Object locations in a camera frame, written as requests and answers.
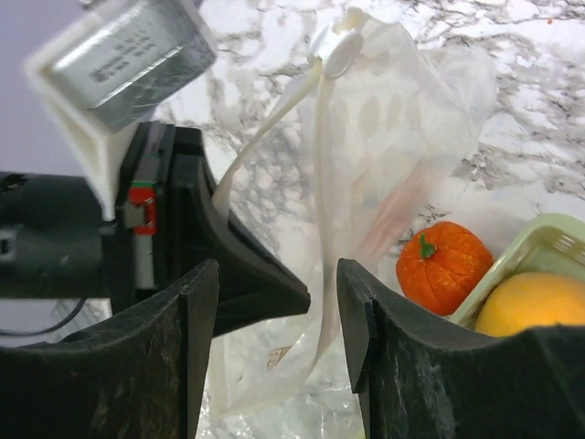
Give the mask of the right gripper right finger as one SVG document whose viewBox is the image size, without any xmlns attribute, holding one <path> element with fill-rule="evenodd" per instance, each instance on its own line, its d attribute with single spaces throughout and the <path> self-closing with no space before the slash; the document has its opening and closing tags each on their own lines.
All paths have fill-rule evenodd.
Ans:
<svg viewBox="0 0 585 439">
<path fill-rule="evenodd" d="M 584 330 L 493 338 L 337 265 L 351 388 L 369 438 L 581 438 Z"/>
</svg>

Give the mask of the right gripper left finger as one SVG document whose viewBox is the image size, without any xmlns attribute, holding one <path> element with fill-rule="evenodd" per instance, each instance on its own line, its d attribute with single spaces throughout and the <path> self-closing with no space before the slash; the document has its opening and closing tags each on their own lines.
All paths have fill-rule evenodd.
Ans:
<svg viewBox="0 0 585 439">
<path fill-rule="evenodd" d="M 218 264 L 59 343 L 1 350 L 4 438 L 193 438 Z"/>
</svg>

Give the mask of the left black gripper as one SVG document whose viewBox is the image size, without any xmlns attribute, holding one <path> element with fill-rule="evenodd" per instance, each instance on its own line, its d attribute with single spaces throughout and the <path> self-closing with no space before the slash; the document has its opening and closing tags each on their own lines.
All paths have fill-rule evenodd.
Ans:
<svg viewBox="0 0 585 439">
<path fill-rule="evenodd" d="M 234 213 L 219 216 L 214 189 L 201 131 L 164 123 L 135 132 L 114 172 L 112 219 L 83 177 L 2 173 L 1 296 L 110 298 L 119 312 L 167 287 L 176 255 L 181 273 L 218 262 L 216 337 L 306 314 L 307 286 Z"/>
</svg>

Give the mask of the orange toy pumpkin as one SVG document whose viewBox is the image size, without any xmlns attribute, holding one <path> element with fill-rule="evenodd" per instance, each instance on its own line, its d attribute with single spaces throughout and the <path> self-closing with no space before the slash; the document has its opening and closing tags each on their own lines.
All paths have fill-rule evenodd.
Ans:
<svg viewBox="0 0 585 439">
<path fill-rule="evenodd" d="M 465 227 L 441 221 L 402 249 L 396 275 L 402 293 L 438 316 L 462 304 L 494 263 L 492 253 Z"/>
</svg>

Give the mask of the clear zip top bag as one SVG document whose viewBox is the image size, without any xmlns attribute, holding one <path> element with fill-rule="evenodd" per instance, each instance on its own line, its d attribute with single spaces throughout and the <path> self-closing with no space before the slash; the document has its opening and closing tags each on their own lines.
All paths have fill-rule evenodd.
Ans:
<svg viewBox="0 0 585 439">
<path fill-rule="evenodd" d="M 401 24 L 358 8 L 321 27 L 308 70 L 284 89 L 213 196 L 229 209 L 232 179 L 289 112 L 301 122 L 316 227 L 295 247 L 309 312 L 220 337 L 208 395 L 218 416 L 279 402 L 303 386 L 339 333 L 336 266 L 374 269 L 462 159 L 495 105 L 495 65 L 481 48 L 419 49 Z"/>
</svg>

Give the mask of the pale green plastic basket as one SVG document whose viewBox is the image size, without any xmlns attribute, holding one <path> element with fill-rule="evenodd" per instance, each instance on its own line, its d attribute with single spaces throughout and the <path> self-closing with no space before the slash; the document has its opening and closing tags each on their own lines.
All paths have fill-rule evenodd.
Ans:
<svg viewBox="0 0 585 439">
<path fill-rule="evenodd" d="M 505 279 L 527 272 L 554 273 L 584 279 L 584 222 L 567 214 L 532 219 L 449 317 L 473 329 L 487 296 Z"/>
</svg>

